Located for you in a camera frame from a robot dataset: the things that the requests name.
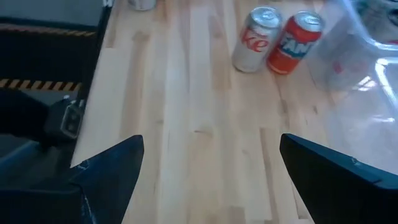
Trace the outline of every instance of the black and yellow hazard stripe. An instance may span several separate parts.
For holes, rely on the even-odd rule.
[[[59,29],[51,27],[40,27],[40,26],[22,26],[16,24],[5,24],[0,23],[0,31],[13,31],[13,32],[31,32],[37,34],[55,34],[55,35],[66,35],[66,36],[82,36],[90,37],[95,35],[95,32],[84,31],[84,30],[70,30],[70,29]]]
[[[0,79],[0,88],[16,90],[53,90],[53,91],[78,91],[81,83],[53,82],[53,81],[30,81],[19,79]]]

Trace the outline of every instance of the orange can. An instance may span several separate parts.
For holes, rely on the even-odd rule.
[[[321,37],[323,28],[323,20],[318,14],[296,13],[287,21],[278,43],[268,55],[268,68],[279,75],[291,73]]]

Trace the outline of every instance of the soda can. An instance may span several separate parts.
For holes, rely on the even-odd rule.
[[[282,16],[272,7],[257,7],[247,16],[232,63],[242,72],[256,72],[280,31]]]
[[[278,43],[271,50],[266,60],[268,68],[280,75],[292,72],[321,37],[324,27],[318,14],[308,11],[296,13],[287,21]]]
[[[382,44],[398,44],[398,9],[392,9],[385,14],[373,39]]]
[[[128,0],[131,7],[137,11],[146,11],[155,8],[156,0]]]
[[[373,36],[387,12],[398,8],[398,0],[357,0],[355,6],[364,26]]]

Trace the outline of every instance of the wood grain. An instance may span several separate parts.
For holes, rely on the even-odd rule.
[[[290,132],[327,145],[331,96],[301,63],[286,77],[237,72],[231,53],[249,11],[288,18],[321,1],[116,1],[73,165],[133,134],[142,170],[124,223],[312,223],[279,154]]]

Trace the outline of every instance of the transparent plastic container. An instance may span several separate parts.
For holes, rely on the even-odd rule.
[[[329,0],[320,15],[325,33],[306,63],[332,98],[321,115],[329,146],[398,175],[398,45],[372,39],[350,0]]]
[[[366,77],[377,58],[398,56],[398,45],[372,39],[350,0],[329,0],[319,12],[326,27],[323,37],[307,57],[319,88],[347,90]]]

